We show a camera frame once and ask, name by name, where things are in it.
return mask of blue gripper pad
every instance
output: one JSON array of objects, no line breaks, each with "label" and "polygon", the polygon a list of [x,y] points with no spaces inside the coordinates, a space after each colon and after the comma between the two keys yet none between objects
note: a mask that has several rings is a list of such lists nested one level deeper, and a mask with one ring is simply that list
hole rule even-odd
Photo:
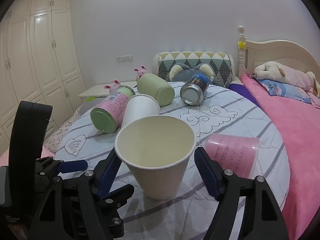
[{"label": "blue gripper pad", "polygon": [[217,201],[220,201],[220,198],[224,193],[221,175],[223,169],[217,162],[212,161],[209,158],[203,147],[198,147],[195,150],[195,163],[209,195],[214,197]]},{"label": "blue gripper pad", "polygon": [[57,167],[57,172],[69,173],[75,171],[85,171],[88,168],[88,163],[85,160],[62,162]]},{"label": "blue gripper pad", "polygon": [[115,151],[111,151],[109,155],[110,156],[108,156],[108,158],[111,158],[111,159],[109,161],[107,168],[105,169],[105,171],[101,176],[100,183],[99,183],[100,187],[97,192],[97,196],[100,199],[104,199],[109,194],[111,186],[116,178],[116,175],[122,163],[122,161],[116,155]]}]

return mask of pink bunny toy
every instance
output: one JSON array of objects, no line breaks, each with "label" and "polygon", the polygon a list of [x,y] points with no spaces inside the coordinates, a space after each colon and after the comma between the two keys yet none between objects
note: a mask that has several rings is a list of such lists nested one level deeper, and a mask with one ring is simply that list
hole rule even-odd
[{"label": "pink bunny toy", "polygon": [[142,69],[137,69],[137,68],[134,68],[134,69],[133,69],[134,71],[137,71],[137,72],[138,72],[138,73],[137,73],[136,81],[138,81],[139,78],[141,78],[141,77],[147,72],[147,70],[146,70],[146,68],[145,68],[144,66],[141,66],[141,68],[142,68]]},{"label": "pink bunny toy", "polygon": [[104,88],[109,89],[110,94],[113,93],[114,91],[116,91],[117,88],[121,86],[120,82],[118,80],[116,80],[116,79],[114,79],[112,82],[114,83],[114,85],[112,85],[112,86],[108,86],[108,85],[104,86]]}]

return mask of white wardrobe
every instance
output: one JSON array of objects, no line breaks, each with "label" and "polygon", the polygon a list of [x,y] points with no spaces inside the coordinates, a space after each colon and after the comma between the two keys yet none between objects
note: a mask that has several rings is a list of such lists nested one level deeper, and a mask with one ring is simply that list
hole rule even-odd
[{"label": "white wardrobe", "polygon": [[47,136],[83,103],[70,0],[15,0],[0,22],[0,155],[19,102],[53,106]]}]

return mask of pink bedsheet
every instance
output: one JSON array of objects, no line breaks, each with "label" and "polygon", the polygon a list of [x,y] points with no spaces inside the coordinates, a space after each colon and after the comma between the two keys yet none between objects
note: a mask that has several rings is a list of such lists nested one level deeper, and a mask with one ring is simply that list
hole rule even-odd
[{"label": "pink bedsheet", "polygon": [[320,206],[320,110],[291,98],[270,96],[247,76],[241,81],[283,138],[291,177],[282,214],[290,240],[296,240]]}]

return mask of overturned white cup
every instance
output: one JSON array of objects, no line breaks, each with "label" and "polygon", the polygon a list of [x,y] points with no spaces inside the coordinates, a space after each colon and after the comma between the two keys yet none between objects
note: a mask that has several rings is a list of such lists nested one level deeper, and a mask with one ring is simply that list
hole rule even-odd
[{"label": "overturned white cup", "polygon": [[122,127],[125,127],[135,120],[159,113],[160,106],[157,100],[145,94],[135,95],[128,100],[124,111]]},{"label": "overturned white cup", "polygon": [[115,150],[144,193],[174,197],[196,147],[196,135],[183,120],[165,115],[138,119],[116,136]]}]

